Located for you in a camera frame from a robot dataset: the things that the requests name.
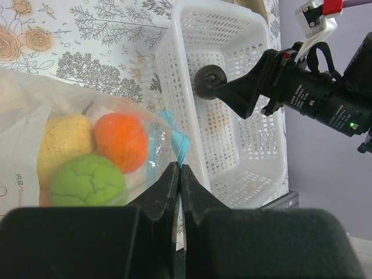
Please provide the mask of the white radish toy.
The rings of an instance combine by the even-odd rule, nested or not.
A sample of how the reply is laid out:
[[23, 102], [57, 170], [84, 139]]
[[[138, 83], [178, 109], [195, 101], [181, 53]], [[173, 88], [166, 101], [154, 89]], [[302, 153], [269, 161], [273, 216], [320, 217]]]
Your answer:
[[1, 112], [27, 105], [26, 97], [13, 81], [1, 77]]

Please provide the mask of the dark brown mangosteen toy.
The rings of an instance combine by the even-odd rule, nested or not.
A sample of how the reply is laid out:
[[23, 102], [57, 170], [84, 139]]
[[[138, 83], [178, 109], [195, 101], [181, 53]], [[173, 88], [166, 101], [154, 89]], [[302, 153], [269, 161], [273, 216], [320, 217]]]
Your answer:
[[195, 95], [205, 100], [216, 99], [213, 90], [226, 83], [227, 76], [220, 66], [203, 66], [194, 77]]

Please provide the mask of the yellow pear toy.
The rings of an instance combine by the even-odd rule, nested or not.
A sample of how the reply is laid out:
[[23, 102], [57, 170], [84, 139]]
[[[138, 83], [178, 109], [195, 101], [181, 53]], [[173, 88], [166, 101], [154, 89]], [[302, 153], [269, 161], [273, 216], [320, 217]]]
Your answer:
[[49, 189], [60, 166], [93, 151], [93, 127], [85, 115], [72, 113], [47, 120], [37, 159], [40, 206], [52, 205]]

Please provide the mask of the clear zip top bag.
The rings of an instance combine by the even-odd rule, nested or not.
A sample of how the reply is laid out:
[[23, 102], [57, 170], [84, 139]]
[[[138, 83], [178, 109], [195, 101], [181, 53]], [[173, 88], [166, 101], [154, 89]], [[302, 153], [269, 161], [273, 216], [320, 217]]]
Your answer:
[[1, 70], [1, 215], [16, 208], [124, 206], [182, 163], [171, 111], [44, 76]]

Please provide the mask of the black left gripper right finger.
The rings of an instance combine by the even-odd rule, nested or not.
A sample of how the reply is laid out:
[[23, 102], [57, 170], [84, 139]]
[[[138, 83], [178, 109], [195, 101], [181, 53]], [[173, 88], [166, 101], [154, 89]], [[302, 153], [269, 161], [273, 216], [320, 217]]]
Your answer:
[[231, 209], [180, 169], [187, 278], [364, 278], [325, 210]]

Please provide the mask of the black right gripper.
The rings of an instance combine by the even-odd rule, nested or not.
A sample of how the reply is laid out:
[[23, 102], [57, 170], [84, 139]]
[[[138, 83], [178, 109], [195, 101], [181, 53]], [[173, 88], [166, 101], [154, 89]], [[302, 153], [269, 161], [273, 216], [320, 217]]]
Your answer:
[[357, 150], [371, 152], [371, 34], [343, 74], [336, 71], [325, 42], [313, 45], [296, 62], [300, 46], [297, 42], [283, 51], [264, 51], [246, 75], [214, 88], [214, 96], [247, 119], [263, 95], [269, 99], [263, 115], [289, 107], [348, 137], [365, 134]]

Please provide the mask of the orange fruit toy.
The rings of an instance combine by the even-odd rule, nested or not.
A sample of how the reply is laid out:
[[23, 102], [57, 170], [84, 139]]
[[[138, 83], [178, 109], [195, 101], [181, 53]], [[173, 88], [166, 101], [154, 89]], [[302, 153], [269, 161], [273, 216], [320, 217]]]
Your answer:
[[142, 122], [131, 115], [108, 113], [94, 125], [98, 152], [122, 173], [137, 171], [148, 157], [148, 135]]

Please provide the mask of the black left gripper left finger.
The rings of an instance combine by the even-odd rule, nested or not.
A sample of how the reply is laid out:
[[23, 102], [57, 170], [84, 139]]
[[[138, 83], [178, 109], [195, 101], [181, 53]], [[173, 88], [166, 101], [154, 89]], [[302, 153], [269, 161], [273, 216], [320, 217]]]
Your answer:
[[179, 165], [126, 206], [21, 208], [1, 220], [2, 278], [173, 278]]

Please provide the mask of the green fruit toy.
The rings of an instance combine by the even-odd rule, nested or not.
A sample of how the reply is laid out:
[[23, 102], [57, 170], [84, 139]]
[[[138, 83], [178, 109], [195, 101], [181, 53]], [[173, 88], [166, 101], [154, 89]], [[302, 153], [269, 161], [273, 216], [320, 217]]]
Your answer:
[[50, 193], [55, 206], [124, 206], [128, 199], [120, 169], [93, 153], [64, 163], [52, 180]]

